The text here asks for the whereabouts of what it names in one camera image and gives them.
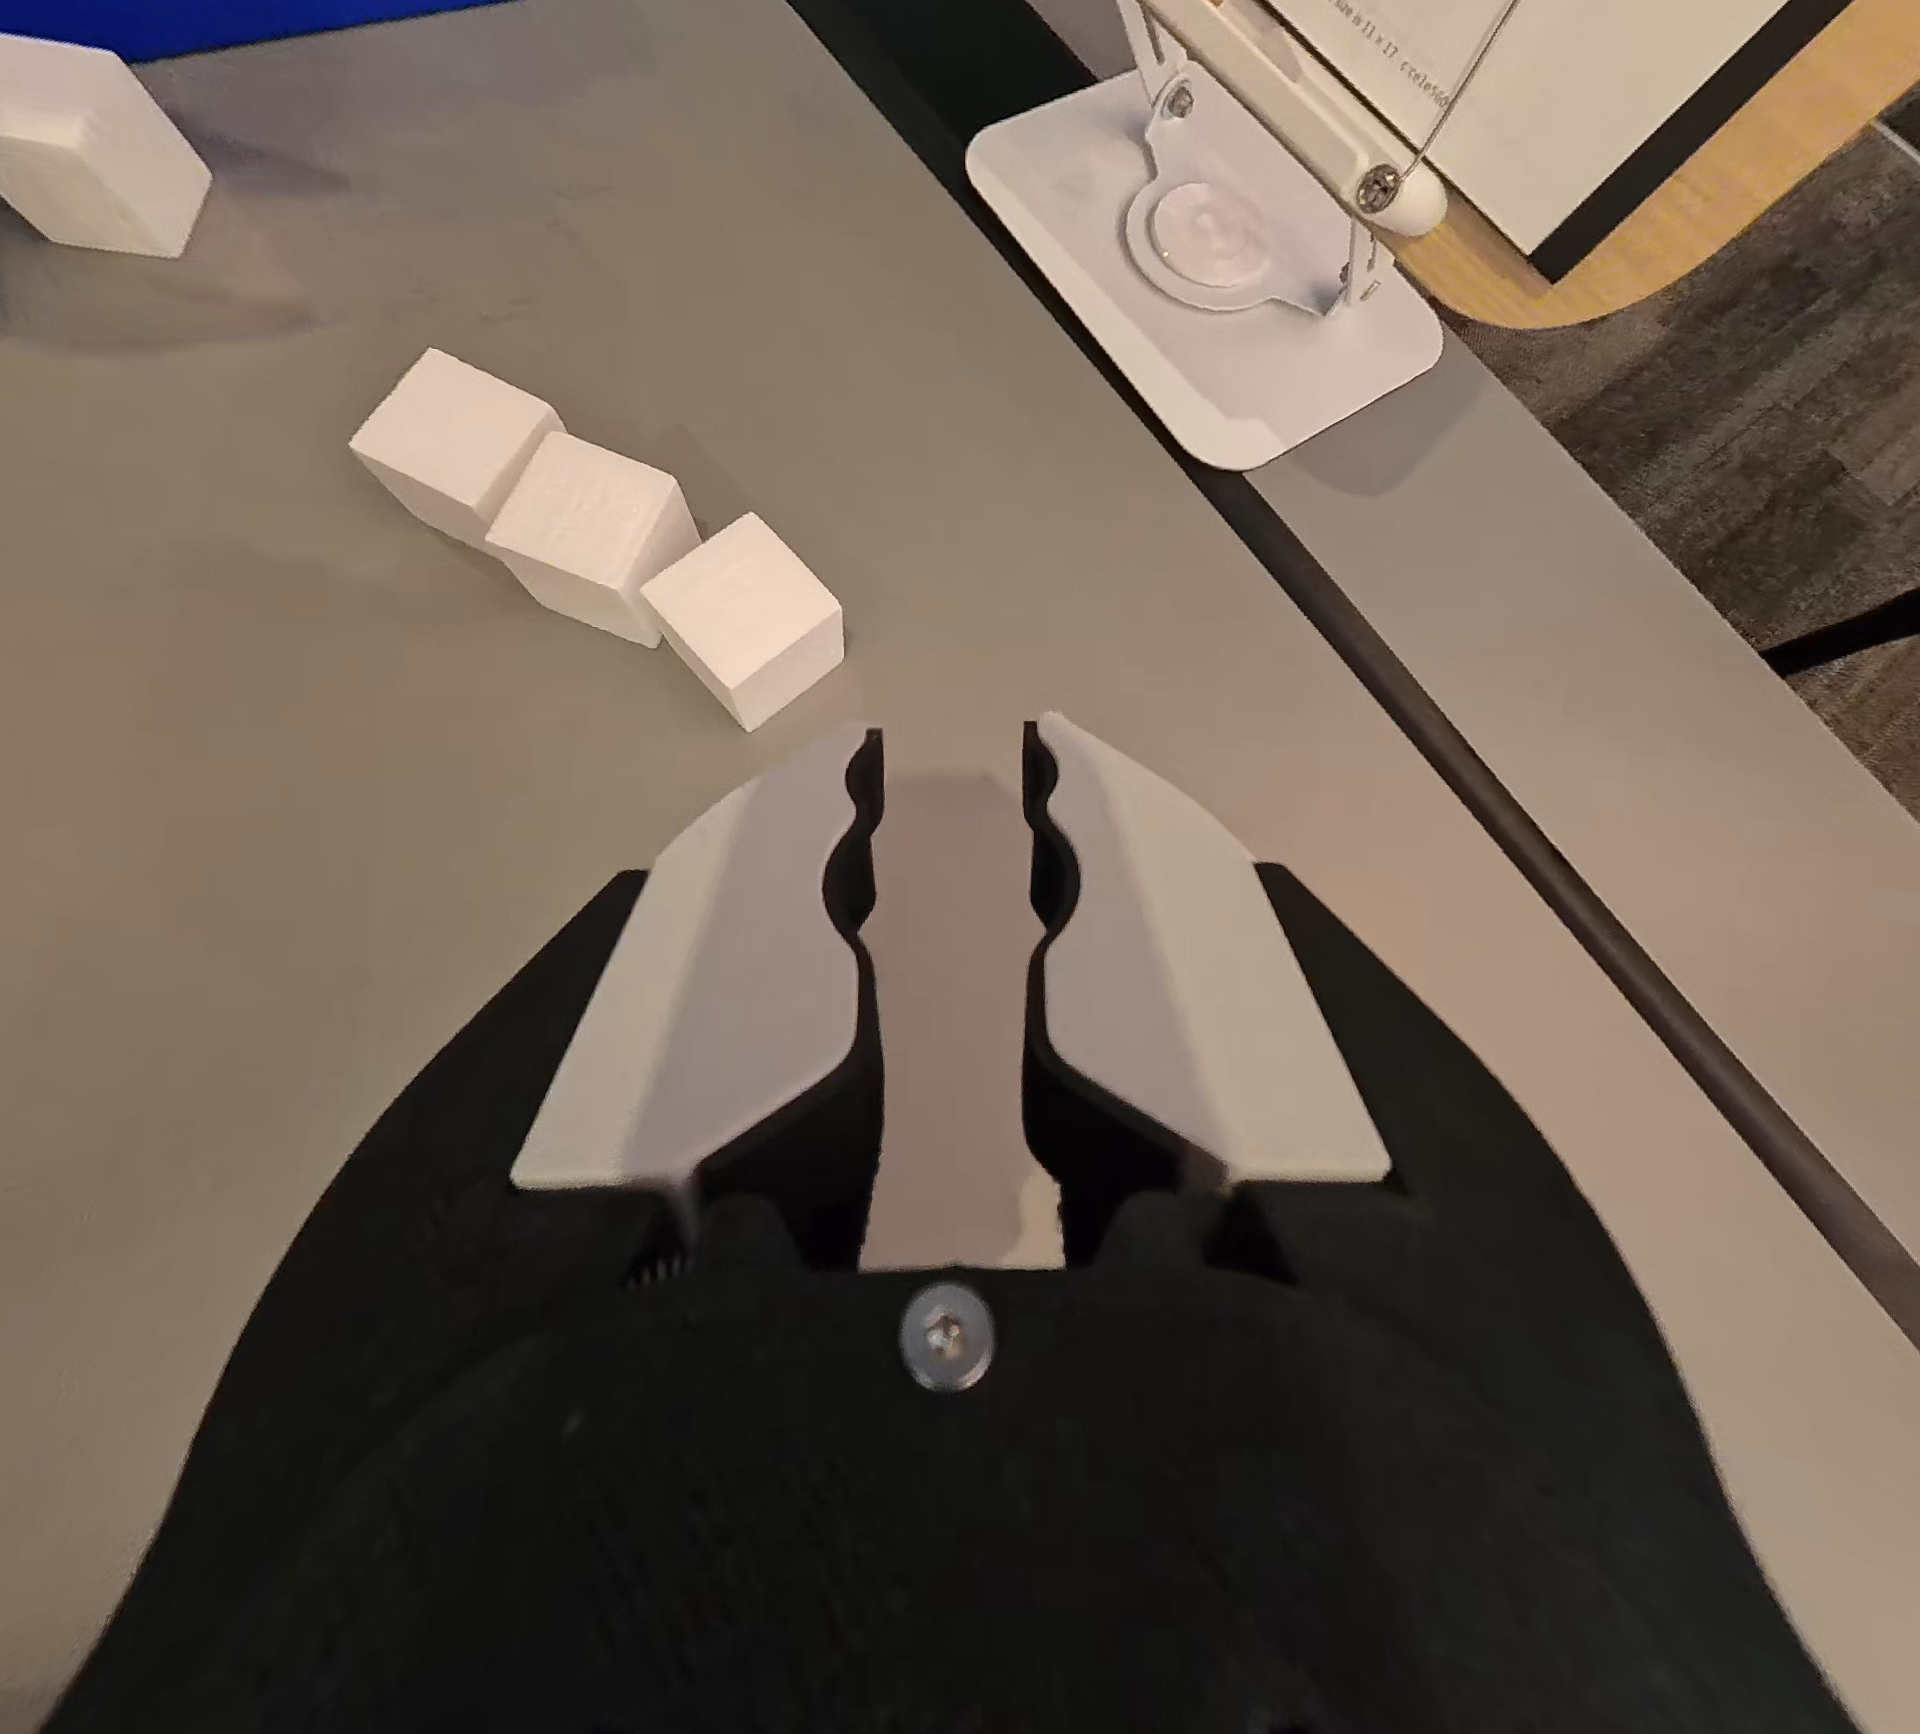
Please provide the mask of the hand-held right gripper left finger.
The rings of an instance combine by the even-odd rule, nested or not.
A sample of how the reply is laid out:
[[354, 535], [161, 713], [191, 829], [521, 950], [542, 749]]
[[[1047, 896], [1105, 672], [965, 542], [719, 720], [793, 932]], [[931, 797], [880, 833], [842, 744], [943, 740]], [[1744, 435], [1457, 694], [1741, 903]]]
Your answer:
[[765, 1202], [854, 1268], [883, 1135], [883, 737], [840, 727], [700, 812], [646, 874], [518, 1147], [518, 1193], [641, 1193], [683, 1243]]

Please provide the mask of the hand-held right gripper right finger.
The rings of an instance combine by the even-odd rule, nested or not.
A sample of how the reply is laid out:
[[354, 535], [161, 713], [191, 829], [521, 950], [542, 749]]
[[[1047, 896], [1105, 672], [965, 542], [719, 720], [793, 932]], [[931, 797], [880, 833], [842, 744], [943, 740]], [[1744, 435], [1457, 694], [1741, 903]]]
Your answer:
[[1389, 1147], [1261, 863], [1203, 804], [1059, 713], [1023, 730], [1023, 1133], [1068, 1267], [1143, 1195], [1377, 1188]]

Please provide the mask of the white foam cube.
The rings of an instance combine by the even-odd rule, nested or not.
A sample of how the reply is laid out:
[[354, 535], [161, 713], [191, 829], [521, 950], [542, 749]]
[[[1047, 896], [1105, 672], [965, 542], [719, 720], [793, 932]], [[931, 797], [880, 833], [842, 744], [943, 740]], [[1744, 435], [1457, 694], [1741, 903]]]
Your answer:
[[846, 607], [755, 513], [639, 595], [665, 645], [748, 733], [846, 663]]
[[2, 38], [2, 200], [38, 236], [176, 260], [210, 189], [207, 165], [123, 59]]
[[700, 539], [671, 474], [552, 433], [506, 496], [483, 549], [548, 610], [653, 650], [663, 631], [644, 588]]
[[350, 436], [347, 452], [415, 518], [473, 549], [547, 436], [557, 409], [436, 347]]

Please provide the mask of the black desk leg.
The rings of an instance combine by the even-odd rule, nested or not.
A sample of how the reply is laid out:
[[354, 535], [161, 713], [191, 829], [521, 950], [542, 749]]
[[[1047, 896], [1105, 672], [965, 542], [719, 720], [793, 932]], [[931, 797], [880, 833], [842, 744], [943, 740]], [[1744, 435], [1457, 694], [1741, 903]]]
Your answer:
[[1761, 660], [1780, 677], [1797, 677], [1841, 662], [1859, 660], [1886, 646], [1913, 645], [1918, 638], [1920, 590], [1859, 610], [1843, 621], [1771, 645]]

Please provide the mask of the wooden board document stand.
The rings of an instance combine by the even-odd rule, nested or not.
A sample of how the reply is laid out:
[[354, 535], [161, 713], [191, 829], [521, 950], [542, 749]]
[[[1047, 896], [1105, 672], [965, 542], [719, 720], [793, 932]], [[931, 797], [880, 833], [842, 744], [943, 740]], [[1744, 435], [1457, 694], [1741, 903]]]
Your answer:
[[[1853, 0], [1551, 282], [1261, 0], [1114, 0], [1131, 67], [967, 144], [986, 206], [1175, 443], [1254, 474], [1438, 361], [1437, 306], [1611, 315], [1718, 253], [1917, 81], [1917, 0]], [[1488, 54], [1520, 0], [1490, 28]]]

